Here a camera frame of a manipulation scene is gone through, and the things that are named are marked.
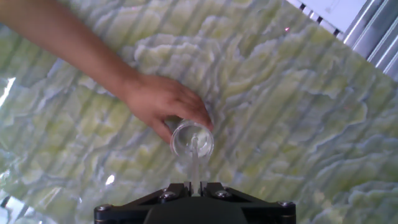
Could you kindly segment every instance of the glass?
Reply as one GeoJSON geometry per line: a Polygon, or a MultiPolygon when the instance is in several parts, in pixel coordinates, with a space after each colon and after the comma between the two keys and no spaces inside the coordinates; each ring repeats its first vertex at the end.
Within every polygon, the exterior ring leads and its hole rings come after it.
{"type": "Polygon", "coordinates": [[[200,160],[208,160],[213,152],[214,139],[209,129],[190,120],[182,120],[172,135],[170,148],[177,156],[193,156],[193,143],[197,143],[200,160]]]}

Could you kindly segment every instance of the screw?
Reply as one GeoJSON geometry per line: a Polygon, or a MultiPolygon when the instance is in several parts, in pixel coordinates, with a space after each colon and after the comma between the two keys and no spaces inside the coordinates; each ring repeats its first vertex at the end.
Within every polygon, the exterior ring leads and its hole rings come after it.
{"type": "Polygon", "coordinates": [[[294,203],[290,202],[290,201],[280,201],[280,202],[278,202],[278,204],[283,206],[283,207],[289,207],[291,205],[294,205],[294,203]]]}
{"type": "Polygon", "coordinates": [[[175,193],[174,192],[164,192],[161,196],[160,196],[160,198],[161,199],[169,199],[169,198],[172,198],[172,197],[174,197],[175,196],[175,193]]]}
{"type": "Polygon", "coordinates": [[[97,209],[97,211],[106,211],[106,210],[108,210],[110,208],[112,208],[112,205],[104,204],[104,205],[98,206],[96,209],[97,209]]]}
{"type": "Polygon", "coordinates": [[[216,192],[216,196],[219,198],[226,198],[226,197],[231,196],[231,194],[225,190],[219,190],[216,192]]]}

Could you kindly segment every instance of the marble countertop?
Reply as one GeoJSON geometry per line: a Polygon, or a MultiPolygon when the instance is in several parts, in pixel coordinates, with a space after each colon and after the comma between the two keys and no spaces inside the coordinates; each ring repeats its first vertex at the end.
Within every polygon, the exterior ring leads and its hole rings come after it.
{"type": "MultiPolygon", "coordinates": [[[[215,150],[202,179],[292,200],[298,223],[398,222],[398,84],[297,8],[69,6],[128,64],[203,98],[215,150]]],[[[97,205],[190,178],[187,161],[85,74],[6,27],[0,49],[0,189],[59,224],[92,223],[97,205]]]]}

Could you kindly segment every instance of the black metal bracket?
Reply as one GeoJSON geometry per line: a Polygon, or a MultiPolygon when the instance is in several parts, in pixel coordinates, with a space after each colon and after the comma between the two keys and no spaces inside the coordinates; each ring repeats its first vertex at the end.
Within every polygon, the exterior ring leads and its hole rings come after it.
{"type": "Polygon", "coordinates": [[[220,183],[200,182],[194,197],[190,182],[170,184],[122,206],[94,209],[95,224],[275,223],[296,224],[292,202],[265,202],[220,183]]]}

